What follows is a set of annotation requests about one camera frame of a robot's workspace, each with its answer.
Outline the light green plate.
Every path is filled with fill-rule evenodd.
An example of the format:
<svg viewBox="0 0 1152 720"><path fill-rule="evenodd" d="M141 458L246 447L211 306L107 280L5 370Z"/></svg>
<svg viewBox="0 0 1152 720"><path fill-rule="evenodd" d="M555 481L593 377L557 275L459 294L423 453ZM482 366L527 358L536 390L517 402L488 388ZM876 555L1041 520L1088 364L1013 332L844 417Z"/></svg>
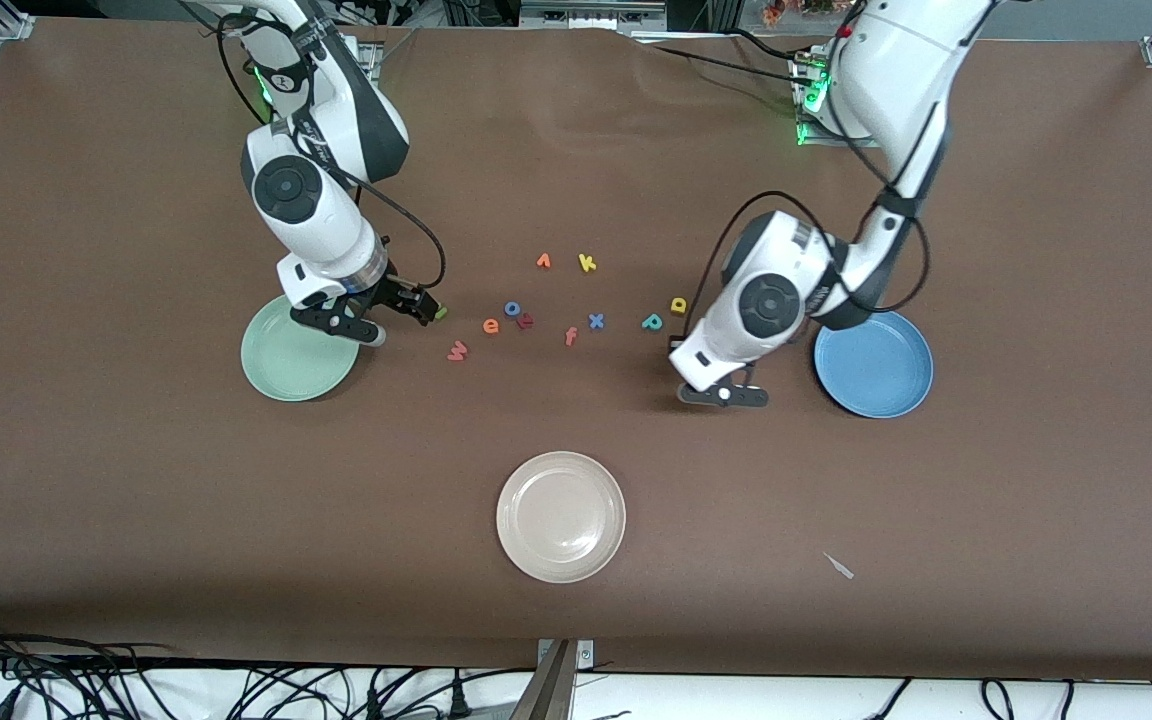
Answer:
<svg viewBox="0 0 1152 720"><path fill-rule="evenodd" d="M303 402L328 395L353 372L361 346L303 327L280 295L244 329L238 359L247 381L266 397Z"/></svg>

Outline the grey aluminium profile beam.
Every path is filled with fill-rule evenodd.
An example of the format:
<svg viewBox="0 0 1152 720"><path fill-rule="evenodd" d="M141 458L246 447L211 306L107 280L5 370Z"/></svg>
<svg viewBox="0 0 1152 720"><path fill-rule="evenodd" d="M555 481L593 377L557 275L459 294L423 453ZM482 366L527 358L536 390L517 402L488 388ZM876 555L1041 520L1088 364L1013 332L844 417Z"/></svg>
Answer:
<svg viewBox="0 0 1152 720"><path fill-rule="evenodd" d="M553 641L521 694L509 720L570 720L579 642Z"/></svg>

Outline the orange flowers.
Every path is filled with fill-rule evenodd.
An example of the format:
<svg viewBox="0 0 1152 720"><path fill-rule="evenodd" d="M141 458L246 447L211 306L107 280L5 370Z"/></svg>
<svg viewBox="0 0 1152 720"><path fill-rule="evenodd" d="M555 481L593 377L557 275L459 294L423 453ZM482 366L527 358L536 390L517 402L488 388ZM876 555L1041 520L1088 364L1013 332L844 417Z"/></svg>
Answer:
<svg viewBox="0 0 1152 720"><path fill-rule="evenodd" d="M764 26L778 26L786 17L791 22L806 18L829 18L850 8L850 0L765 0L761 6Z"/></svg>

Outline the silver equipment frame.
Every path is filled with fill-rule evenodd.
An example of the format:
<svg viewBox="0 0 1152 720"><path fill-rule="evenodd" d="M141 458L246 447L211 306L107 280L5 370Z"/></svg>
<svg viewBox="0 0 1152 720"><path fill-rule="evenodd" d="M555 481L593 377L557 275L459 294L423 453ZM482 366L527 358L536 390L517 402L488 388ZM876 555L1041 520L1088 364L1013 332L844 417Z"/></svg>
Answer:
<svg viewBox="0 0 1152 720"><path fill-rule="evenodd" d="M668 14L664 0L521 0L518 26L598 28L622 35L666 32Z"/></svg>

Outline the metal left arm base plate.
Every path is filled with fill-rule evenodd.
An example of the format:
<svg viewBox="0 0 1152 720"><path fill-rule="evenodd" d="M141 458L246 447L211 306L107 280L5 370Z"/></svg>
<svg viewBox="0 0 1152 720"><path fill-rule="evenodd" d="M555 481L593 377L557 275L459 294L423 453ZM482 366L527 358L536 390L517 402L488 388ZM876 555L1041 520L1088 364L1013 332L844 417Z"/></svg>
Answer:
<svg viewBox="0 0 1152 720"><path fill-rule="evenodd" d="M799 145L846 146L850 138L856 146L878 146L867 128L861 124L846 101L836 97L829 70L828 44L796 51L787 61L795 83L794 109Z"/></svg>

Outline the blue plate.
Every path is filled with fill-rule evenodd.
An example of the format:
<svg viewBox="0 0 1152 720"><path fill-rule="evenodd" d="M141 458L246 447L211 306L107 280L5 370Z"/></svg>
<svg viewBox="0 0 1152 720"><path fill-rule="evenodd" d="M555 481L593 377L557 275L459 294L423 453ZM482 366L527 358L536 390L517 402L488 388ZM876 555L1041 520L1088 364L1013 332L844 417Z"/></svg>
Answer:
<svg viewBox="0 0 1152 720"><path fill-rule="evenodd" d="M869 419L911 414L934 382L931 346L904 314L870 316L844 331L823 327L812 361L823 391L849 414Z"/></svg>

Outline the beige plate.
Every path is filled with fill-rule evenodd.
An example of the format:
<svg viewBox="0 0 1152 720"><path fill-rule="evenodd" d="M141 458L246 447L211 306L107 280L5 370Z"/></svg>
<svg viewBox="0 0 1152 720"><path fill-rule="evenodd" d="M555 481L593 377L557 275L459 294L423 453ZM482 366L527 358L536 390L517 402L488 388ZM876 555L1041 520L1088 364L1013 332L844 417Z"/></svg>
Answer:
<svg viewBox="0 0 1152 720"><path fill-rule="evenodd" d="M626 495L593 457L552 450L511 471L495 509L500 547L526 577L573 584L594 577L626 537Z"/></svg>

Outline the silver metal bracket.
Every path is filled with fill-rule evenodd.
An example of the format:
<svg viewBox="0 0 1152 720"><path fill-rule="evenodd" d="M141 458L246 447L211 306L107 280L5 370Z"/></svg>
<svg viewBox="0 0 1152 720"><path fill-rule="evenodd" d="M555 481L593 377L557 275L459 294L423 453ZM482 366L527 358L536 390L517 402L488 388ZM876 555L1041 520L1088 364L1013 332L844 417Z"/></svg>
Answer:
<svg viewBox="0 0 1152 720"><path fill-rule="evenodd" d="M548 655L550 647L556 644L554 639L540 639L538 642L538 666L544 661L544 657ZM585 673L585 670L594 669L594 639L573 639L573 647L575 647L576 657L576 669L579 673Z"/></svg>

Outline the brown paper table cover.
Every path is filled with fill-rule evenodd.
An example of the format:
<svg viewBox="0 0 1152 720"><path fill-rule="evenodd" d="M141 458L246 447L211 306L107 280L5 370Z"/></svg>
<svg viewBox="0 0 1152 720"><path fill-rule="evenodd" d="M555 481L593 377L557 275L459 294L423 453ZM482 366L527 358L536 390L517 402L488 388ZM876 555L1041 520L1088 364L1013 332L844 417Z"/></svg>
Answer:
<svg viewBox="0 0 1152 720"><path fill-rule="evenodd" d="M614 670L1152 676L1137 46L973 47L905 306L934 384L893 420L833 406L805 341L756 369L764 409L681 404L666 333L641 331L756 192L836 233L872 200L846 149L796 145L768 79L598 29L420 29L381 82L412 141L382 187L442 238L449 313L384 313L347 382L282 404L238 361L283 251L242 190L252 120L214 41L41 18L3 46L0 632L210 659L524 667L584 637ZM526 577L498 541L503 484L552 450L626 497L584 582Z"/></svg>

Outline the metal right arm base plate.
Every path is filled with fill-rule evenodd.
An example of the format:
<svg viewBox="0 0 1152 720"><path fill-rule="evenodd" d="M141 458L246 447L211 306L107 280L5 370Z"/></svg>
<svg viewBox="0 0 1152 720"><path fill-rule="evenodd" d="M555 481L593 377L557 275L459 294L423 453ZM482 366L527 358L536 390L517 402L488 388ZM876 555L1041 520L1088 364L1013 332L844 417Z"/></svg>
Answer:
<svg viewBox="0 0 1152 720"><path fill-rule="evenodd" d="M378 88L380 65L385 55L384 44L361 41L353 36L344 37L344 45L353 54L364 76ZM282 68L265 68L252 61L252 74L262 90L262 100L268 106L270 118L289 118L296 109L314 99L310 86L311 70L306 65L285 65Z"/></svg>

